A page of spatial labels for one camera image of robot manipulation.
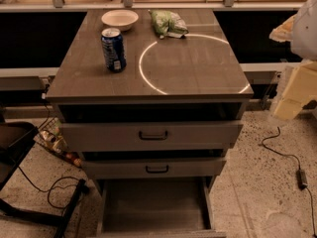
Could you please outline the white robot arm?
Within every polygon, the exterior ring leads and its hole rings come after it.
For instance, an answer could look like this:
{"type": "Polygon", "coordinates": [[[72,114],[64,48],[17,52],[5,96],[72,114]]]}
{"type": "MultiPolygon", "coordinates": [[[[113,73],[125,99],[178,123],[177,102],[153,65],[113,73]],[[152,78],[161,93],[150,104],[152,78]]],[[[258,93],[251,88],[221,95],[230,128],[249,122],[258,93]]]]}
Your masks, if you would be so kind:
{"type": "Polygon", "coordinates": [[[272,116],[292,120],[312,100],[317,100],[317,0],[307,0],[298,12],[273,29],[269,38],[290,42],[291,51],[302,58],[279,82],[272,116]]]}

